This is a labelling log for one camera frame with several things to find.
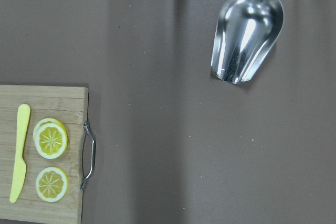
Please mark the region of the bamboo cutting board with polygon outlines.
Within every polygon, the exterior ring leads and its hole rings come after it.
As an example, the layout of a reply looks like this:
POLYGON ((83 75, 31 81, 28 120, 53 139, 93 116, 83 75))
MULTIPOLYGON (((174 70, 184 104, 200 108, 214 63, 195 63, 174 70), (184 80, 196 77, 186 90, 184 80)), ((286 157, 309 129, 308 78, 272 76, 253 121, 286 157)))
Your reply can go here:
POLYGON ((1 220, 81 223, 85 87, 1 85, 1 220))

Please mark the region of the silver metal scoop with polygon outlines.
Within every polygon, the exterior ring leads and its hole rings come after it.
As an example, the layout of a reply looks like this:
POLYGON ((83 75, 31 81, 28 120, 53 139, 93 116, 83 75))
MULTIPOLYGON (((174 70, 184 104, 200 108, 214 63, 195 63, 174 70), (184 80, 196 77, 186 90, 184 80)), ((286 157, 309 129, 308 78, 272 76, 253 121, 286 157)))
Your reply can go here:
POLYGON ((213 74, 232 84, 250 81, 281 33, 283 11, 280 0, 227 0, 216 25, 213 74))

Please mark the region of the stacked lemon slices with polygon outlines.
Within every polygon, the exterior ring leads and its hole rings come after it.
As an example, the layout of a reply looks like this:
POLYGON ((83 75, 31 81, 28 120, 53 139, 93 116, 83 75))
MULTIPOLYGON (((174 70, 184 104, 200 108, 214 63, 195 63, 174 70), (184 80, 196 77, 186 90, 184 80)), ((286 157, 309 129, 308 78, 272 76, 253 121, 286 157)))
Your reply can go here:
POLYGON ((68 144, 65 126, 53 118, 42 119, 35 125, 33 140, 38 154, 46 159, 61 156, 68 144))

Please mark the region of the single lemon slice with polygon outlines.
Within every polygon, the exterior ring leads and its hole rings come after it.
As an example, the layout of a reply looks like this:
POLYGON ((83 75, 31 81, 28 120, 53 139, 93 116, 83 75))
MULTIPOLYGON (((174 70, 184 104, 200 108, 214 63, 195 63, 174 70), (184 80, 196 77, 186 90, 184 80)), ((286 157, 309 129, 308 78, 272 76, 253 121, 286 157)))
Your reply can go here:
POLYGON ((36 177, 37 195, 45 202, 61 200, 68 190, 68 177, 59 167, 46 167, 36 177))

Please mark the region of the yellow plastic knife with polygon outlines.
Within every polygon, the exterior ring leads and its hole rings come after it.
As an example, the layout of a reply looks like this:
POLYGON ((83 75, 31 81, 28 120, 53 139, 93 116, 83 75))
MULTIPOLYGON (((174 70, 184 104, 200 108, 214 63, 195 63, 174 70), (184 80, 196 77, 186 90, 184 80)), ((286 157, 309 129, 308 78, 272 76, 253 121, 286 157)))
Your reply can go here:
POLYGON ((30 120, 30 112, 31 109, 28 104, 21 104, 17 110, 15 160, 9 196, 9 202, 12 204, 18 200, 26 176, 27 165, 23 158, 23 152, 30 120))

